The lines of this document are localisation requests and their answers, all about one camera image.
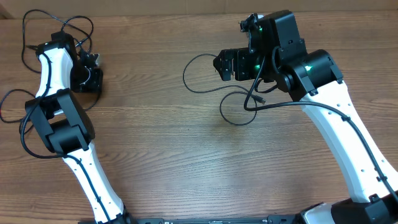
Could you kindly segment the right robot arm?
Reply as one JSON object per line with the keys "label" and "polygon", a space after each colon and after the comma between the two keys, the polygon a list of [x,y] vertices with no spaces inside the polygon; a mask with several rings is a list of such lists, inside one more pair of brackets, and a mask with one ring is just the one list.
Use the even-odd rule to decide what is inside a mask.
{"label": "right robot arm", "polygon": [[251,14],[240,22],[248,46],[225,49],[213,61],[224,81],[275,82],[312,120],[335,157],[349,192],[319,203],[287,223],[395,223],[397,171],[378,149],[355,110],[343,74],[325,50],[308,52],[294,14]]}

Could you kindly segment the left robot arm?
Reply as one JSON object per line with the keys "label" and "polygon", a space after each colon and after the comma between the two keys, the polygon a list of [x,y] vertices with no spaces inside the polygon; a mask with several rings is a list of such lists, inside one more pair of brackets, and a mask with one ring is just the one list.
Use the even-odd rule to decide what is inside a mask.
{"label": "left robot arm", "polygon": [[25,103],[31,122],[49,158],[61,158],[73,171],[94,213],[94,223],[136,223],[113,190],[95,149],[95,130],[75,93],[101,94],[103,71],[98,55],[78,50],[75,39],[64,31],[36,47],[41,63],[40,87],[33,100]]}

